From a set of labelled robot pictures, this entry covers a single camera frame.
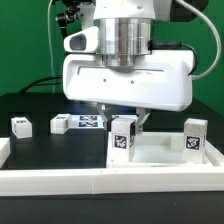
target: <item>black table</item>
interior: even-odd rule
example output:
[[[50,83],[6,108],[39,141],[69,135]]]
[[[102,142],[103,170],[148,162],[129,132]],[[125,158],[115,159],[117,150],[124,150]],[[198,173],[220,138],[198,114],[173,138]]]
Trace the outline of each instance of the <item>black table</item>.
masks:
[[[10,136],[12,150],[4,170],[105,167],[107,133],[103,129],[69,130],[63,136],[52,135],[50,120],[59,113],[98,114],[95,104],[69,101],[63,94],[0,98],[0,136]],[[116,106],[112,113],[134,114],[135,109]],[[32,139],[12,134],[11,118],[16,116],[32,122]],[[196,99],[180,113],[152,110],[144,130],[183,132],[187,118],[207,119],[207,140],[224,152],[224,118]],[[1,197],[0,223],[210,224],[224,222],[223,208],[224,192]]]

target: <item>white cube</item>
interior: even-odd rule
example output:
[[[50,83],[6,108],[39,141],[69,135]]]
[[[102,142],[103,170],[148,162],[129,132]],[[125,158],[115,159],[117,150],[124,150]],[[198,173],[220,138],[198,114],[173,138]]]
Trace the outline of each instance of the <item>white cube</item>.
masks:
[[[69,129],[71,120],[70,114],[58,114],[51,120],[51,133],[64,134]]]
[[[131,134],[131,124],[135,119],[117,118],[112,121],[112,159],[119,162],[132,162],[135,136]]]
[[[12,132],[20,138],[32,137],[32,124],[25,117],[15,117],[11,119]]]
[[[188,162],[202,163],[207,135],[207,120],[188,119],[184,124],[183,159]]]

